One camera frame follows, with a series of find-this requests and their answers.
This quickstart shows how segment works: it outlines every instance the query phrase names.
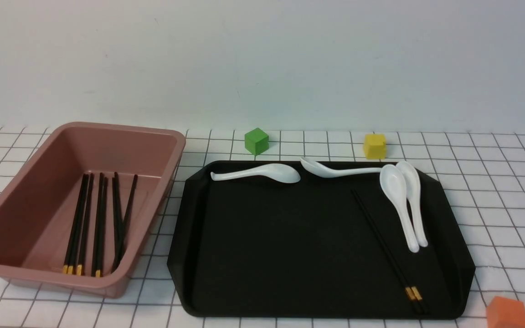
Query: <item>white spoon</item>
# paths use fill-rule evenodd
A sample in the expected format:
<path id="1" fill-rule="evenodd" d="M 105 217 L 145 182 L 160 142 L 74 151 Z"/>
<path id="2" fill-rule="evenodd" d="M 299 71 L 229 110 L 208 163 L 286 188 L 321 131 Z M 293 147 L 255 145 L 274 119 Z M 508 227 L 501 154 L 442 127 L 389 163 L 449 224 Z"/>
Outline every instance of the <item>white spoon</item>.
<path id="1" fill-rule="evenodd" d="M 229 174 L 215 174 L 210 172 L 210 176 L 214 181 L 239 179 L 248 176 L 265 176 L 283 183 L 297 183 L 301 180 L 301 176 L 294 168 L 291 168 L 289 165 L 276 163 L 265 164 L 256 168 L 231 172 Z"/>
<path id="2" fill-rule="evenodd" d="M 301 165 L 305 170 L 311 172 L 312 174 L 319 177 L 341 177 L 341 176 L 351 176 L 355 174 L 377 174 L 382 171 L 382 168 L 361 168 L 361 169 L 349 169 L 349 170 L 333 170 L 327 166 L 315 162 L 315 160 L 301 157 Z"/>
<path id="3" fill-rule="evenodd" d="M 412 229 L 410 216 L 408 216 L 407 185 L 402 172 L 400 172 L 396 166 L 386 164 L 380 173 L 380 186 L 386 197 L 392 202 L 392 205 L 396 207 L 408 249 L 416 253 L 419 246 L 417 238 L 414 235 L 414 230 Z"/>
<path id="4" fill-rule="evenodd" d="M 407 199 L 412 211 L 412 224 L 414 226 L 414 233 L 417 236 L 418 244 L 422 247 L 427 247 L 429 241 L 427 241 L 425 229 L 422 226 L 421 180 L 418 177 L 418 172 L 412 164 L 404 160 L 396 163 L 396 167 L 402 172 L 407 183 Z"/>

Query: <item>yellow cube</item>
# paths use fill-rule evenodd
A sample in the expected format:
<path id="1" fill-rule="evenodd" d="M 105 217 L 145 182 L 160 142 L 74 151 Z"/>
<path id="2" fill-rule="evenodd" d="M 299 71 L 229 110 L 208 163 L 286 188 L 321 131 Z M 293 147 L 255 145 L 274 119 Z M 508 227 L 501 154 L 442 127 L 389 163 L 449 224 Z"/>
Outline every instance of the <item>yellow cube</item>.
<path id="1" fill-rule="evenodd" d="M 383 134 L 367 134 L 364 139 L 364 153 L 368 159 L 386 157 L 386 138 Z"/>

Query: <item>checkered table surface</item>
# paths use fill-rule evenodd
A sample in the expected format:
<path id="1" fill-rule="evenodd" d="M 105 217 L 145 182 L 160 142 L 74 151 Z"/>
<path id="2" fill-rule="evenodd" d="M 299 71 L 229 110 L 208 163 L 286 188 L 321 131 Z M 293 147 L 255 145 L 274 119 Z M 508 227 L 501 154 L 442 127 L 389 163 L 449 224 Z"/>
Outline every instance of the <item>checkered table surface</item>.
<path id="1" fill-rule="evenodd" d="M 0 192 L 52 133 L 47 126 L 0 126 Z M 0 279 L 0 327 L 61 328 L 484 328 L 495 295 L 525 303 L 525 134 L 388 133 L 391 161 L 406 159 L 441 181 L 477 270 L 463 317 L 451 321 L 194 318 L 184 312 L 165 269 L 184 181 L 214 160 L 366 161 L 371 131 L 267 131 L 263 155 L 244 149 L 247 131 L 177 129 L 187 145 L 120 299 L 15 287 Z"/>

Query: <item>white wall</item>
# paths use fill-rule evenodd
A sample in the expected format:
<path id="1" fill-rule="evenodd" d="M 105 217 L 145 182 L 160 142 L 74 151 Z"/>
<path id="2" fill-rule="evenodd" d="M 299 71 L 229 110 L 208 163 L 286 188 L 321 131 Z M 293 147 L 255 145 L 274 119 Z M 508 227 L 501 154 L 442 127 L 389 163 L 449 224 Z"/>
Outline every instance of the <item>white wall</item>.
<path id="1" fill-rule="evenodd" d="M 0 123 L 525 131 L 521 0 L 0 0 Z"/>

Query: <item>green cube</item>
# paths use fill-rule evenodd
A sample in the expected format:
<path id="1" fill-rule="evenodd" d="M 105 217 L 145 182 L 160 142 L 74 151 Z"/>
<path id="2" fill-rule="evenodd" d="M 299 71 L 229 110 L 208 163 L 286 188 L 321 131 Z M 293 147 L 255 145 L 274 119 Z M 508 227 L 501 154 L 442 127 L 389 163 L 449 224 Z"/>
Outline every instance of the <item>green cube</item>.
<path id="1" fill-rule="evenodd" d="M 244 147 L 254 156 L 262 154 L 268 149 L 268 134 L 259 128 L 244 135 Z"/>

